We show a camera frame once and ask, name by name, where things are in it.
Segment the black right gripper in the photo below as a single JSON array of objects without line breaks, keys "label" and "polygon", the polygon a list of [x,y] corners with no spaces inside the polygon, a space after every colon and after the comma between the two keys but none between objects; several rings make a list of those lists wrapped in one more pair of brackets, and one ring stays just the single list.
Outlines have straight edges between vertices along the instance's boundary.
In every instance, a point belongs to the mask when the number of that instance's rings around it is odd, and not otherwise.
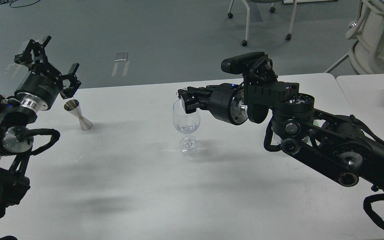
[{"label": "black right gripper", "polygon": [[243,89],[236,84],[208,85],[205,87],[186,87],[177,90],[177,98],[186,94],[187,98],[198,101],[181,100],[181,107],[186,114],[192,114],[198,109],[210,111],[218,120],[241,125],[247,119],[247,107],[244,103]]}]

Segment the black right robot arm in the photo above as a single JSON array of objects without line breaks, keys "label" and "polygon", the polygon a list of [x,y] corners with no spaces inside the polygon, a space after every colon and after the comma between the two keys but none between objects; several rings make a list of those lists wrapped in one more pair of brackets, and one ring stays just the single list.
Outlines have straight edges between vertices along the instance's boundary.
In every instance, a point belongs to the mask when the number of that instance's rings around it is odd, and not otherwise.
[{"label": "black right robot arm", "polygon": [[186,114],[199,108],[221,121],[240,125],[262,123],[272,111],[264,148],[282,151],[345,187],[360,178],[382,190],[364,199],[370,219],[384,230],[384,220],[372,203],[384,201],[384,141],[354,115],[333,115],[314,108],[315,99],[300,93],[298,83],[278,81],[273,61],[264,52],[251,52],[225,59],[221,70],[241,74],[239,85],[223,83],[178,90]]}]

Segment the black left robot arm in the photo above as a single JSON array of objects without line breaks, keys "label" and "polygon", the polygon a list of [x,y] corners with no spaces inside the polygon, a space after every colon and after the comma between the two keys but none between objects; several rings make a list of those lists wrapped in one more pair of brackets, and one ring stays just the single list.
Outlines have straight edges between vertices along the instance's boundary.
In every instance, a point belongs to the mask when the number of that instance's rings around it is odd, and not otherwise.
[{"label": "black left robot arm", "polygon": [[31,156],[52,147],[60,138],[55,129],[28,129],[39,111],[47,111],[58,96],[69,99],[81,85],[78,63],[63,75],[48,60],[45,47],[51,40],[29,40],[25,50],[15,55],[16,64],[26,66],[28,75],[12,96],[0,95],[0,218],[6,208],[18,205],[30,189],[25,173]]}]

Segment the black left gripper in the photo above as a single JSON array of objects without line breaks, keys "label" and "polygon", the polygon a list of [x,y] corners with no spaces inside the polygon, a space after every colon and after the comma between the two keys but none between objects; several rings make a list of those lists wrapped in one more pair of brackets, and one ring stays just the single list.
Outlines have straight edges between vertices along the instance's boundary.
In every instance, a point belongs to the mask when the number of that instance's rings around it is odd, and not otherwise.
[{"label": "black left gripper", "polygon": [[[51,36],[44,37],[42,42],[30,39],[25,49],[15,55],[15,63],[26,66],[30,71],[15,91],[15,98],[19,100],[20,107],[32,111],[47,111],[54,104],[58,94],[64,100],[73,98],[81,85],[76,76],[79,63],[72,64],[67,74],[59,75],[59,82],[41,75],[51,73],[51,64],[45,52],[45,47],[51,39]],[[69,81],[69,85],[64,86],[63,81]]]}]

